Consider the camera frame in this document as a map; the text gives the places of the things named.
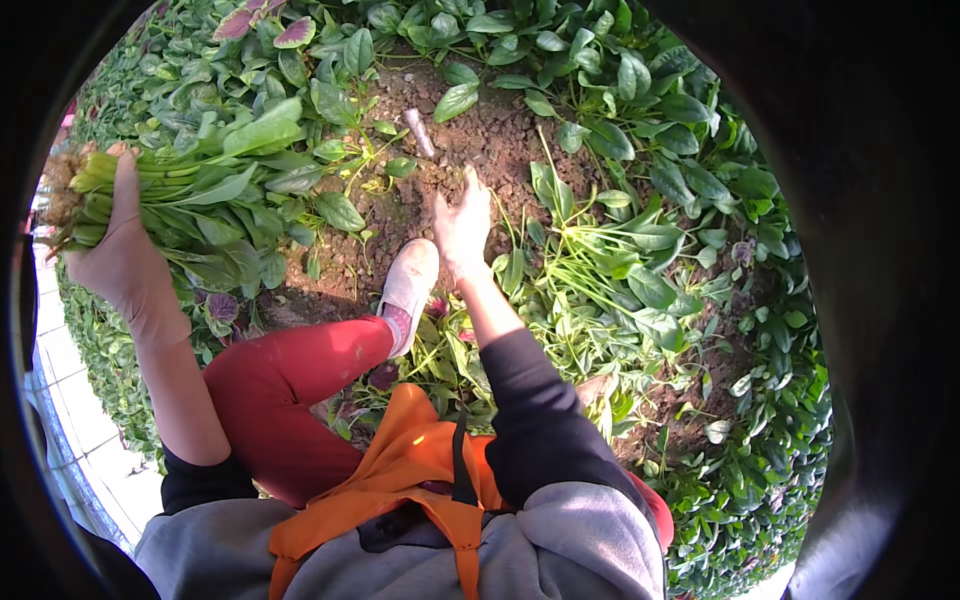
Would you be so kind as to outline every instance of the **right hand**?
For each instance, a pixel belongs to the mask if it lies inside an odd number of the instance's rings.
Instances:
[[[440,192],[434,196],[433,234],[457,285],[464,279],[491,276],[483,258],[490,234],[490,190],[477,178],[473,165],[464,168],[464,196],[457,206],[447,206]]]
[[[180,312],[167,261],[140,223],[136,156],[126,144],[114,144],[108,153],[119,157],[107,233],[96,248],[66,254],[67,274],[109,302],[138,344],[167,345],[186,339],[190,323]]]

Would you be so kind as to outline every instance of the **leg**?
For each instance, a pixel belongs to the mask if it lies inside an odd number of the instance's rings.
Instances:
[[[308,406],[383,362],[394,344],[377,317],[279,331],[224,350],[204,380],[233,454],[274,496],[301,509],[350,477],[363,455]]]
[[[670,509],[658,493],[654,492],[650,486],[643,483],[643,480],[633,473],[629,471],[627,473],[634,480],[636,490],[647,501],[650,512],[654,514],[654,519],[657,520],[657,529],[660,530],[660,551],[666,554],[666,549],[673,541],[673,515],[670,515]]]

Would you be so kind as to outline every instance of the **white shoe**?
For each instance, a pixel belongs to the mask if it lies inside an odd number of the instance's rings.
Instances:
[[[383,285],[383,296],[376,307],[376,316],[383,315],[383,305],[388,303],[403,309],[412,320],[406,339],[388,358],[403,356],[410,350],[417,335],[423,306],[437,283],[439,273],[440,254],[433,242],[424,238],[407,242],[394,259],[394,264],[390,265],[387,282]]]

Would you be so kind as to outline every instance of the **dirt ground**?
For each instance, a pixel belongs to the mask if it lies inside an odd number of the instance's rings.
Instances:
[[[354,184],[350,199],[366,219],[367,228],[376,232],[366,250],[353,237],[326,228],[320,236],[323,249],[319,255],[322,270],[319,280],[306,274],[305,249],[288,252],[285,283],[272,294],[259,297],[261,316],[268,330],[369,314],[379,298],[390,263],[403,244],[417,237],[433,238],[430,230],[432,194],[439,190],[449,201],[459,200],[462,168],[467,161],[474,163],[481,180],[496,192],[514,228],[518,228],[524,214],[533,215],[544,225],[549,225],[549,215],[540,207],[530,184],[530,161],[546,162],[536,125],[543,126],[557,170],[578,199],[589,194],[593,183],[600,183],[586,147],[575,156],[564,153],[554,141],[556,120],[542,119],[526,109],[522,92],[490,87],[493,73],[481,75],[483,83],[479,88],[478,103],[462,115],[437,124],[433,122],[432,113],[449,88],[440,70],[426,61],[387,66],[380,69],[380,79],[371,87],[371,94],[379,95],[379,103],[368,118],[391,121],[399,131],[405,127],[401,113],[417,107],[437,153],[432,159],[419,156],[413,135],[407,135],[389,150],[388,156],[381,158],[368,176],[359,178]],[[396,180],[390,192],[379,196],[360,189],[360,180],[371,178],[386,185],[388,178],[383,166],[386,160],[401,155],[418,157],[418,167],[409,178]],[[337,191],[343,189],[342,181],[337,178],[323,180],[320,186]],[[510,249],[509,235],[495,206],[491,216],[494,228],[486,249],[488,261]],[[721,261],[731,261],[729,251],[720,254]],[[714,266],[707,275],[716,276],[722,265],[721,262]],[[755,285],[749,298],[735,297],[732,315],[721,316],[716,333],[726,336],[734,353],[711,350],[704,357],[704,364],[713,378],[713,392],[706,402],[701,398],[699,377],[698,383],[686,393],[663,386],[649,394],[658,409],[656,414],[648,411],[647,418],[669,423],[668,462],[674,462],[686,452],[696,453],[707,445],[703,425],[713,419],[701,416],[695,419],[684,416],[680,421],[673,419],[685,401],[689,400],[699,410],[716,415],[718,419],[732,416],[733,398],[727,388],[752,366],[752,357],[744,349],[747,340],[736,330],[736,323],[740,314],[754,305],[754,298],[762,294],[762,287]],[[452,289],[452,280],[443,267],[438,288]],[[703,328],[717,310],[716,306],[709,305],[697,326]],[[668,373],[660,375],[665,378]],[[655,425],[638,428],[628,439],[615,440],[614,451],[625,466],[636,469],[636,461],[644,455],[644,447],[655,447],[658,433],[659,428]]]
[[[724,271],[731,271],[735,268],[729,250],[719,252],[717,264],[707,271],[698,268],[694,274],[694,279],[714,278]],[[754,270],[746,271],[737,283],[742,283],[747,276],[754,273],[756,273]],[[668,465],[676,463],[677,459],[687,453],[696,455],[711,446],[704,435],[704,425],[715,420],[734,419],[734,398],[727,390],[754,365],[754,357],[747,350],[753,344],[753,334],[743,335],[737,329],[737,324],[744,313],[754,306],[763,304],[763,297],[769,289],[769,281],[758,280],[748,294],[734,292],[730,313],[726,315],[721,312],[721,307],[715,302],[705,302],[704,311],[694,326],[703,330],[710,319],[719,314],[720,319],[714,333],[723,336],[733,348],[733,353],[725,352],[719,348],[710,349],[704,353],[702,360],[692,351],[684,356],[686,361],[700,363],[709,370],[713,387],[708,398],[703,397],[701,373],[697,374],[696,383],[690,386],[686,392],[678,392],[672,387],[664,385],[648,393],[653,403],[657,405],[657,410],[653,411],[647,408],[643,411],[644,416],[649,420],[662,422],[670,428],[666,452]],[[668,379],[671,374],[672,372],[664,368],[657,373],[657,379]],[[714,415],[714,417],[686,413],[680,420],[676,420],[675,416],[684,402],[690,402],[697,410]],[[625,467],[642,476],[642,469],[637,463],[644,457],[657,459],[658,455],[651,449],[657,447],[657,437],[659,435],[660,428],[656,425],[645,428],[638,427],[626,438],[613,440],[613,453]]]

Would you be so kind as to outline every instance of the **black strap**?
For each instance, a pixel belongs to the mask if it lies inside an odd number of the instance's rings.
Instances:
[[[479,506],[477,492],[470,481],[467,461],[464,460],[464,435],[467,433],[467,406],[460,402],[460,417],[457,428],[453,430],[453,501],[470,506]]]

